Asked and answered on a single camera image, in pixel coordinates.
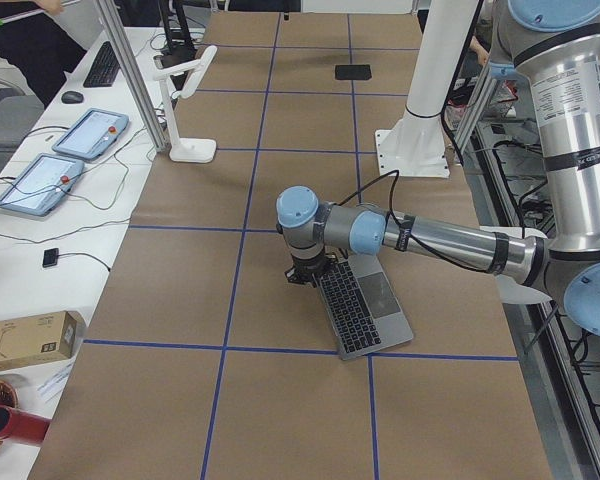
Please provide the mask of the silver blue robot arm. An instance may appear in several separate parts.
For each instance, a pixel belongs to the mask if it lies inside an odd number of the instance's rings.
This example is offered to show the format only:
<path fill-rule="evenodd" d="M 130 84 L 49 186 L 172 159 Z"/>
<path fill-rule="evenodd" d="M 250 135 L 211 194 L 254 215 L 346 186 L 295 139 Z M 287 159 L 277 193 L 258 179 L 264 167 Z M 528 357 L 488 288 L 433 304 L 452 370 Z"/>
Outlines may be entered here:
<path fill-rule="evenodd" d="M 394 213 L 320 202 L 305 186 L 276 202 L 293 259 L 287 278 L 316 281 L 326 247 L 376 254 L 382 246 L 505 275 L 551 297 L 600 336 L 600 1 L 499 1 L 491 62 L 527 78 L 555 222 L 550 239 L 509 237 Z"/>

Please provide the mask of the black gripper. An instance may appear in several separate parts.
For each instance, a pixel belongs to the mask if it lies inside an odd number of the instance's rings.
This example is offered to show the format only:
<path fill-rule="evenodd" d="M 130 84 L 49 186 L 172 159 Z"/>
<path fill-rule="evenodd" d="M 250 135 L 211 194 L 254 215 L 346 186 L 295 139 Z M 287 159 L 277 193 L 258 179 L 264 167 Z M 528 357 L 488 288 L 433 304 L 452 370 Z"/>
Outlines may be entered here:
<path fill-rule="evenodd" d="M 298 270 L 304 270 L 307 273 L 314 274 L 316 280 L 318 280 L 325 274 L 330 265 L 330 259 L 324 253 L 320 253 L 312 258 L 307 259 L 293 256 L 292 261 L 293 267 L 295 267 Z"/>

